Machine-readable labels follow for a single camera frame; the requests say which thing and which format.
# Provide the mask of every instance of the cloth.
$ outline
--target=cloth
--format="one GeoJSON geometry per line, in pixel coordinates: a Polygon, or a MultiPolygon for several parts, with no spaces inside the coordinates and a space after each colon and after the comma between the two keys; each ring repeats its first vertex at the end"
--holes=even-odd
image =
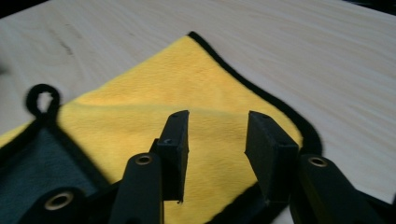
{"type": "MultiPolygon", "coordinates": [[[[191,32],[97,90],[63,105],[59,126],[110,183],[148,152],[166,119],[190,111],[184,203],[165,202],[165,223],[205,223],[257,182],[245,155],[248,111],[272,117],[302,153],[320,153],[312,125],[244,79],[191,32]]],[[[0,137],[0,146],[22,127],[0,137]]]]}

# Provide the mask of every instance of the wood grain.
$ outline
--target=wood grain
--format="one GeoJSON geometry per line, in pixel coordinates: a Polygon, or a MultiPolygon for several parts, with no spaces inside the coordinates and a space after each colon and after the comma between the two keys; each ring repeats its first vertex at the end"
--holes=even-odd
{"type": "MultiPolygon", "coordinates": [[[[0,20],[0,133],[26,91],[66,103],[196,31],[239,73],[311,121],[354,186],[396,192],[396,17],[335,0],[49,1],[0,20]]],[[[285,214],[279,223],[291,223],[285,214]]]]}

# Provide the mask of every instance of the black hanging loop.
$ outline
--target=black hanging loop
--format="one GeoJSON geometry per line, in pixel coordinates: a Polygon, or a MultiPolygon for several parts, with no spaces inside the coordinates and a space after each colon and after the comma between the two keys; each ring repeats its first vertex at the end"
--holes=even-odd
{"type": "Polygon", "coordinates": [[[44,114],[57,113],[61,102],[61,95],[59,92],[47,84],[37,84],[33,86],[32,89],[29,90],[26,98],[26,107],[29,112],[35,117],[40,117],[44,114]],[[41,111],[38,108],[38,97],[41,93],[48,92],[52,97],[52,100],[49,103],[47,111],[41,111]]]}

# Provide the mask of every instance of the microfiber cloth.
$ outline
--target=microfiber cloth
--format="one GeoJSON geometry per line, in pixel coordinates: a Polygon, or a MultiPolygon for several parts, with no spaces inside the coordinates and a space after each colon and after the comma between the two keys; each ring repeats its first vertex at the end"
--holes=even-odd
{"type": "MultiPolygon", "coordinates": [[[[115,183],[126,162],[148,152],[168,116],[180,110],[190,111],[184,203],[165,202],[165,223],[206,223],[231,214],[231,204],[255,186],[244,153],[249,111],[272,117],[302,153],[321,153],[306,119],[243,78],[195,32],[63,105],[58,124],[115,183]]],[[[2,135],[0,146],[20,130],[2,135]]]]}

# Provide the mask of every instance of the table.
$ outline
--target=table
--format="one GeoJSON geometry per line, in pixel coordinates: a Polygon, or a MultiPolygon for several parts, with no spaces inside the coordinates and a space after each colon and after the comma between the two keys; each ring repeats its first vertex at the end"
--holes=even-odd
{"type": "MultiPolygon", "coordinates": [[[[26,92],[63,103],[195,31],[245,78],[317,128],[359,190],[396,192],[396,17],[337,0],[53,0],[0,20],[0,134],[32,117],[26,92]]],[[[291,223],[289,211],[276,222],[291,223]]]]}

